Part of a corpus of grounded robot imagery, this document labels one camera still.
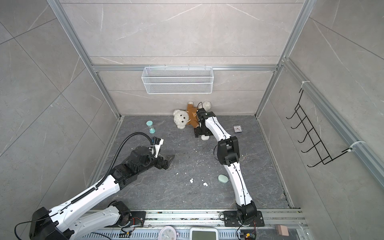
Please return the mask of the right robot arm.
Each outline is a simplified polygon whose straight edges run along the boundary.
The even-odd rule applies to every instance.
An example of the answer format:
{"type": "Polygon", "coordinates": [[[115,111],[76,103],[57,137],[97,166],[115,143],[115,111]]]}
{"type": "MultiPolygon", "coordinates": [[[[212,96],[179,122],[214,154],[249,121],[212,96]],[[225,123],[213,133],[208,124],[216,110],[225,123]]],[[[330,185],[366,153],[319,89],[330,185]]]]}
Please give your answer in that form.
{"type": "Polygon", "coordinates": [[[225,167],[235,192],[237,218],[247,224],[257,216],[257,207],[246,187],[241,167],[239,141],[231,136],[219,123],[213,112],[201,108],[197,110],[200,136],[214,136],[217,140],[217,159],[225,167]]]}

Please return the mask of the white earbud charging case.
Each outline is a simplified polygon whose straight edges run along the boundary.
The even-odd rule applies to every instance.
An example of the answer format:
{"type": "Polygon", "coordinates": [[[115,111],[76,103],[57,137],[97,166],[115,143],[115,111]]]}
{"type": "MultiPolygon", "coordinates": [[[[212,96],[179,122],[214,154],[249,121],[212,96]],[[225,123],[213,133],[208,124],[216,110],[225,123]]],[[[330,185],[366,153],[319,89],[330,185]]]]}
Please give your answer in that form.
{"type": "Polygon", "coordinates": [[[209,140],[209,138],[210,138],[210,136],[205,136],[205,135],[201,136],[202,141],[207,141],[207,140],[209,140]]]}

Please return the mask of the small square clock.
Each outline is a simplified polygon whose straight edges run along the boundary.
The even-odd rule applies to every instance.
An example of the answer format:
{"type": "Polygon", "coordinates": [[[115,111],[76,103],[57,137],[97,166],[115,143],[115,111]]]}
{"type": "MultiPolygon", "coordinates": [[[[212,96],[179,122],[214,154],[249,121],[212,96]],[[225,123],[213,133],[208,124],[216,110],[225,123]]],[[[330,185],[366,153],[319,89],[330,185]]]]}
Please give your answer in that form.
{"type": "Polygon", "coordinates": [[[243,132],[242,127],[240,125],[235,125],[234,126],[234,132],[235,133],[242,133],[243,132]]]}

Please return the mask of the pink block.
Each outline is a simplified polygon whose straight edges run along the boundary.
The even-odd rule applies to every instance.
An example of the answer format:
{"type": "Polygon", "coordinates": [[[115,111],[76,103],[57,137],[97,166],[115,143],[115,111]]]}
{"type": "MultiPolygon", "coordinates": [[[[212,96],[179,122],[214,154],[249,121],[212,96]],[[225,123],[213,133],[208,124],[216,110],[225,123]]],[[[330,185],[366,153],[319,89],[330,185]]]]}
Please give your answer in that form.
{"type": "Polygon", "coordinates": [[[288,237],[290,235],[288,227],[284,225],[277,225],[276,231],[279,236],[288,237]]]}

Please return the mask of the black wall hook rack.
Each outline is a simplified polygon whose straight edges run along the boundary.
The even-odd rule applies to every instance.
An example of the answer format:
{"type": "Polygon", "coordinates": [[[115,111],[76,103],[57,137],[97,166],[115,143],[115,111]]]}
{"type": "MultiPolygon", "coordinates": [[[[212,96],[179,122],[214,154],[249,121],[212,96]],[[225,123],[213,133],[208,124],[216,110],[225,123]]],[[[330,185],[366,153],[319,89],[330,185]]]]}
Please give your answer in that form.
{"type": "Polygon", "coordinates": [[[339,155],[336,157],[332,157],[330,152],[328,151],[325,143],[323,142],[322,138],[320,137],[320,134],[318,131],[315,129],[315,125],[311,122],[309,116],[306,114],[304,108],[301,105],[301,99],[304,94],[304,90],[300,89],[299,90],[299,100],[294,107],[294,112],[290,117],[286,117],[287,120],[291,120],[294,118],[299,119],[299,123],[295,127],[291,127],[292,130],[296,130],[299,128],[303,128],[305,130],[305,135],[304,138],[300,141],[297,140],[298,143],[303,144],[309,139],[309,142],[311,143],[311,146],[306,150],[300,150],[301,153],[306,154],[311,152],[312,150],[315,150],[317,156],[319,157],[320,161],[313,164],[313,165],[307,165],[308,168],[314,168],[318,165],[327,165],[334,160],[338,159],[339,157],[351,153],[353,151],[352,147],[348,147],[344,150],[341,151],[339,155]]]}

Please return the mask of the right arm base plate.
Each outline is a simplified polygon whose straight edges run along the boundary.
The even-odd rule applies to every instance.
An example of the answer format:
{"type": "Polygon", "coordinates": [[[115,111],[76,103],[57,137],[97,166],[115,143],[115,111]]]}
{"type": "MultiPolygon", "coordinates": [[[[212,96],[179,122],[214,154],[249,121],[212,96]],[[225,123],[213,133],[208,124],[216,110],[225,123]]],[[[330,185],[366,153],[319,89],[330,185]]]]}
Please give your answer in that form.
{"type": "Polygon", "coordinates": [[[244,219],[238,215],[237,211],[224,211],[219,216],[225,224],[225,227],[264,227],[265,222],[261,211],[257,211],[256,214],[251,214],[250,217],[244,219]]]}

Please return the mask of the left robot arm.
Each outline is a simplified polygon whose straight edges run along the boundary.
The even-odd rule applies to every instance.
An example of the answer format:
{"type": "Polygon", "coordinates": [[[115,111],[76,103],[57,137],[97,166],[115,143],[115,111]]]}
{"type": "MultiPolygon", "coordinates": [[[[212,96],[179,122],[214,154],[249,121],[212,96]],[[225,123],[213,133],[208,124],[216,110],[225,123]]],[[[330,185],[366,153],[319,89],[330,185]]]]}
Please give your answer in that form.
{"type": "Polygon", "coordinates": [[[119,165],[112,168],[103,183],[96,183],[71,200],[47,210],[35,211],[29,232],[31,240],[75,240],[100,228],[126,224],[130,210],[117,202],[107,209],[87,212],[109,196],[119,192],[138,175],[152,167],[167,170],[175,155],[152,156],[148,147],[139,146],[119,165]]]}

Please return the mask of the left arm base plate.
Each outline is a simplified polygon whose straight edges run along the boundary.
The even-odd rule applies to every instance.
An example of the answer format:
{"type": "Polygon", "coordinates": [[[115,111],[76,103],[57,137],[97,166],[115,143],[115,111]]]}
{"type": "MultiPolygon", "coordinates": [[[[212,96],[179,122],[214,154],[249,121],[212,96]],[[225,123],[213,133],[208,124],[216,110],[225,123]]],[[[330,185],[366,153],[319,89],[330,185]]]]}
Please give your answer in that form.
{"type": "Polygon", "coordinates": [[[107,226],[107,228],[142,226],[146,220],[146,215],[146,211],[133,211],[120,217],[116,224],[107,226]]]}

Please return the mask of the white teddy bear brown shirt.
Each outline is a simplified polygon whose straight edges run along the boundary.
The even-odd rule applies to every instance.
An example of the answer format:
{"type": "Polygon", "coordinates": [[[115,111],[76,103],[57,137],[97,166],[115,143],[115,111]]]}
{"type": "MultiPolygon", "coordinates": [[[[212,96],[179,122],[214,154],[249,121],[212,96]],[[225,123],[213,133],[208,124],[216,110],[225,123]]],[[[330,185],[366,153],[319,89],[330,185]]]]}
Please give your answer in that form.
{"type": "Polygon", "coordinates": [[[212,107],[211,102],[205,101],[202,104],[194,105],[194,102],[188,102],[186,110],[175,110],[173,113],[174,123],[178,129],[184,129],[187,125],[191,125],[194,128],[199,126],[197,117],[197,111],[200,108],[204,108],[206,111],[212,107]]]}

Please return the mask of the green earbud charging case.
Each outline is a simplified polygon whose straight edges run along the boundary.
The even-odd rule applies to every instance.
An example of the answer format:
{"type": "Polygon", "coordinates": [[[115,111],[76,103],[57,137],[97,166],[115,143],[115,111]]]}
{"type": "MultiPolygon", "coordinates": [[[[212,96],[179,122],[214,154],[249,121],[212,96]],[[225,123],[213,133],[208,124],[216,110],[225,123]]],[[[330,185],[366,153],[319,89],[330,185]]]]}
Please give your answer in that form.
{"type": "Polygon", "coordinates": [[[225,176],[225,175],[219,175],[218,176],[218,181],[220,183],[225,184],[225,183],[227,183],[229,181],[229,178],[227,176],[225,176]]]}

